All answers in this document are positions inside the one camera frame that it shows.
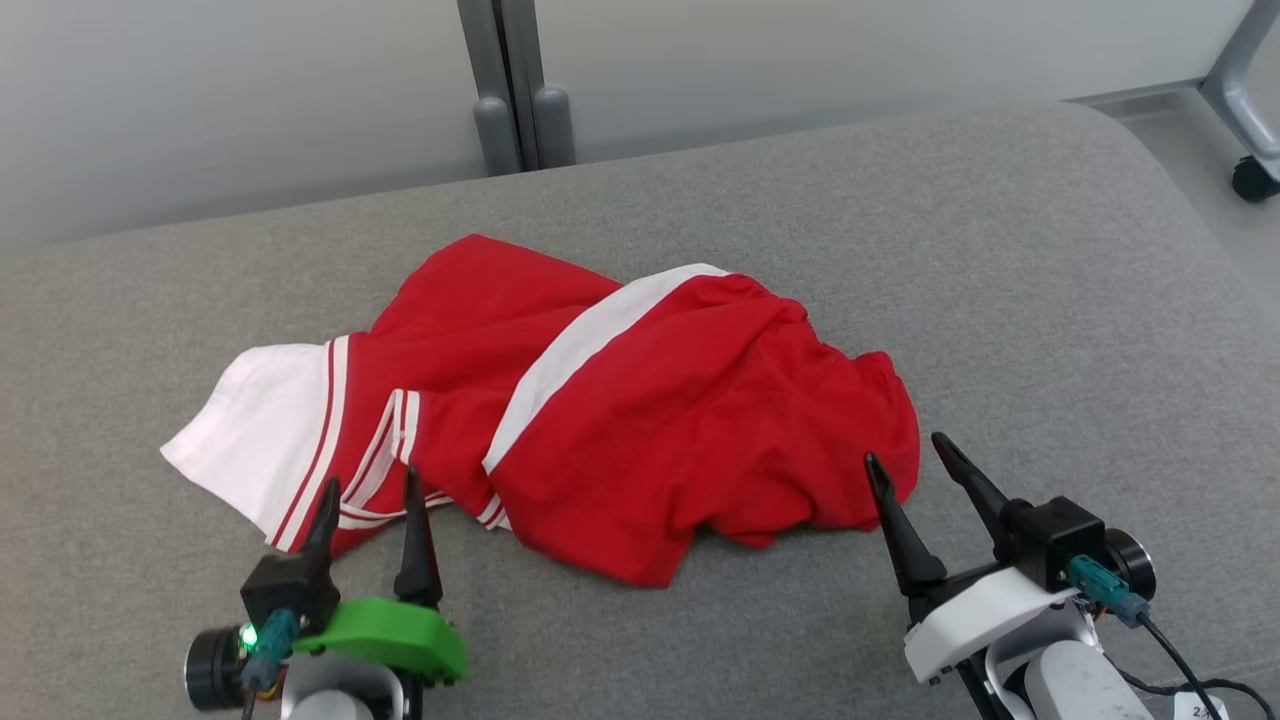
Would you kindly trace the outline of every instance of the black bracket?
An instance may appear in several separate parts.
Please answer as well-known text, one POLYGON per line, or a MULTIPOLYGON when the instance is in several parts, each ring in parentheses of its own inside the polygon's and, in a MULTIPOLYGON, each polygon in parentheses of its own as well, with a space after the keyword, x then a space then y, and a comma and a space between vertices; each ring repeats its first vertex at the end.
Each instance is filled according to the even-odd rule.
POLYGON ((396 575, 396 597, 401 602, 439 609, 444 589, 435 561, 431 523, 422 503, 422 482, 412 468, 404 471, 404 552, 396 575))
POLYGON ((262 628, 271 612, 280 609, 292 610, 303 620, 305 634, 321 633, 329 625, 342 600, 329 575, 329 546, 338 528, 340 491, 338 478, 329 478, 302 550, 262 556, 241 585, 241 600, 255 628, 262 628))
POLYGON ((1020 498, 1009 500, 951 438, 933 433, 932 439, 942 466, 964 488, 986 525, 996 561, 947 577, 946 566, 929 552, 902 512, 893 495, 893 480, 876 456, 868 455, 868 482, 884 528, 897 587, 908 598, 913 624, 980 578, 1009 566, 1018 568, 1046 591, 1056 592, 1068 587, 1066 568, 1076 555, 1115 565, 1105 542, 1105 524, 1096 515, 1065 497, 1038 506, 1020 498))

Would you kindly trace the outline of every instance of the white stripe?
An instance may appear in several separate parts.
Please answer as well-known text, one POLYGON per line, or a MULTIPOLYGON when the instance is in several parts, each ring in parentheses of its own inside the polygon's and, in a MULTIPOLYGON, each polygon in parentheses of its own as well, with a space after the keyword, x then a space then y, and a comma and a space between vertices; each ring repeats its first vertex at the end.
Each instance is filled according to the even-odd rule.
POLYGON ((480 520, 481 525, 488 523, 493 519, 493 514, 497 512, 499 507, 502 507, 502 498, 495 495, 489 500, 489 505, 485 505, 484 512, 476 515, 476 520, 480 520))
MULTIPOLYGON (((426 496, 424 507, 438 507, 440 505, 448 505, 453 502, 452 498, 447 497, 443 492, 433 492, 426 496)), ((338 515, 338 527, 348 530, 358 530, 367 528, 378 528, 390 523, 392 520, 398 520, 404 516, 404 511, 399 510, 397 512, 370 512, 360 507, 351 507, 348 505, 342 506, 342 514, 338 515)))
POLYGON ((320 456, 316 459, 315 468, 311 469, 311 474, 303 486, 302 497, 298 500, 297 506, 293 507, 293 514, 289 515, 288 523, 284 525, 280 544, 276 546, 280 550, 293 547, 293 541, 302 529, 307 511, 311 509, 311 503, 315 502, 316 492, 324 486, 323 479, 325 473, 329 471, 329 462, 333 461, 333 451, 338 447, 338 433, 342 429, 342 410, 347 401, 347 336, 334 338, 330 342, 333 343, 333 404, 329 410, 329 428, 324 436, 324 445, 320 446, 320 456))
POLYGON ((507 527, 508 530, 511 529, 511 523, 507 523, 507 511, 506 510, 498 512, 498 515, 495 515, 493 520, 489 520, 488 523, 485 523, 485 528, 492 530, 494 528, 502 527, 503 524, 506 524, 506 527, 507 527))
POLYGON ((631 282, 575 318, 516 384, 516 392, 507 404, 507 411, 503 413, 484 457, 485 471, 493 473, 550 396, 609 341, 636 324, 686 281, 727 274, 719 268, 703 264, 675 268, 631 282))
POLYGON ((396 448, 399 447, 399 441, 404 437, 404 409, 401 398, 404 397, 404 391, 393 389, 392 402, 396 404, 396 409, 392 410, 392 437, 396 442, 392 443, 392 456, 396 456, 396 448))
MULTIPOLYGON (((360 465, 356 468, 356 478, 349 486, 347 486, 347 492, 342 493, 343 502, 349 502, 351 493, 356 492, 361 483, 365 482, 365 473, 369 471, 369 461, 374 459, 374 452, 381 447, 378 439, 381 438, 384 442, 387 441, 387 438, 383 437, 383 430, 385 430, 388 423, 392 421, 392 413, 394 409, 396 406, 392 402, 388 402, 387 409, 383 410, 383 419, 378 420, 378 425, 374 428, 374 434, 369 438, 369 447, 365 450, 365 456, 360 459, 360 465)), ((364 502, 357 502, 355 505, 364 505, 364 502)))
MULTIPOLYGON (((388 421, 394 421, 394 415, 397 414, 396 409, 399 407, 399 401, 397 398, 398 392, 399 391, 393 392, 390 400, 387 401, 387 407, 392 411, 392 418, 389 418, 388 421)), ((360 488, 351 496, 351 498, 348 498, 347 502, 355 505, 356 507, 364 507, 365 503, 367 503, 374 495, 381 489, 383 483, 387 482, 387 474, 390 473, 392 462, 396 460, 392 455, 392 452, 394 452, 392 448, 396 447, 396 438, 398 434, 399 433, 396 428, 392 428, 392 430, 387 433, 387 437, 383 438, 383 443, 378 446, 378 451, 374 454, 374 461, 369 466, 369 475, 362 483, 360 483, 360 488)))
POLYGON ((397 515, 396 512, 374 512, 371 510, 365 510, 364 507, 352 507, 351 505, 343 505, 342 514, 351 515, 352 518, 364 520, 385 520, 388 518, 396 519, 403 515, 403 512, 401 512, 399 515, 397 515))
POLYGON ((381 520, 364 520, 357 518, 349 518, 347 515, 338 515, 338 529, 340 530, 367 530, 371 528, 381 528, 387 523, 390 523, 396 518, 384 518, 381 520))
POLYGON ((408 465, 408 456, 413 452, 413 442, 417 441, 417 411, 419 411, 419 395, 413 391, 408 391, 408 402, 404 409, 404 445, 401 447, 399 460, 401 462, 408 465))

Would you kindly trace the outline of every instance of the green plastic part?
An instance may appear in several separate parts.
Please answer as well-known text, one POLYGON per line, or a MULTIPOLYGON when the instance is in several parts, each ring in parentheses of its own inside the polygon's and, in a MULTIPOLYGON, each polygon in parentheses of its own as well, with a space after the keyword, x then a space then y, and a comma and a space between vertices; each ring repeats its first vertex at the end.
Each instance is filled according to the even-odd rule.
POLYGON ((338 603, 324 633, 293 643, 293 652, 320 648, 430 680, 467 676, 467 648, 439 612, 381 597, 338 603))

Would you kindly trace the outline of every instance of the label sticker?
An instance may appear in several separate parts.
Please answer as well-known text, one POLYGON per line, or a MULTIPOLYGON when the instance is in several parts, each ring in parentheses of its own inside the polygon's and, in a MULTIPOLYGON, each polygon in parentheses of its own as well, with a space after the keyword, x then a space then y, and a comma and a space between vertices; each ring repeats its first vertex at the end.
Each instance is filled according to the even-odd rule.
MULTIPOLYGON (((1217 714, 1222 716, 1222 720, 1230 720, 1226 716, 1226 705, 1213 696, 1208 696, 1208 698, 1213 701, 1213 707, 1217 708, 1217 714)), ((1204 703, 1201 702, 1199 696, 1194 692, 1174 696, 1174 720, 1212 720, 1212 717, 1204 703)))

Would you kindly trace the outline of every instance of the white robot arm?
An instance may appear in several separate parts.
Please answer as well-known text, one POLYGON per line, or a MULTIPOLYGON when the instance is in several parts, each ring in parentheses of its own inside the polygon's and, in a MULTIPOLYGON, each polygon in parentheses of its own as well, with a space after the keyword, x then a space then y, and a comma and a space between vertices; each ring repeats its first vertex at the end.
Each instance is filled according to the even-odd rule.
POLYGON ((1156 575, 1142 544, 1065 497, 1039 506, 1011 501, 945 434, 934 433, 933 446, 987 527, 995 562, 948 577, 883 466, 868 456, 884 542, 908 598, 905 650, 918 682, 937 684, 955 673, 983 720, 1151 719, 1094 632, 1094 618, 1111 611, 1129 626, 1146 625, 1188 674, 1210 707, 1206 716, 1222 720, 1151 624, 1156 575))

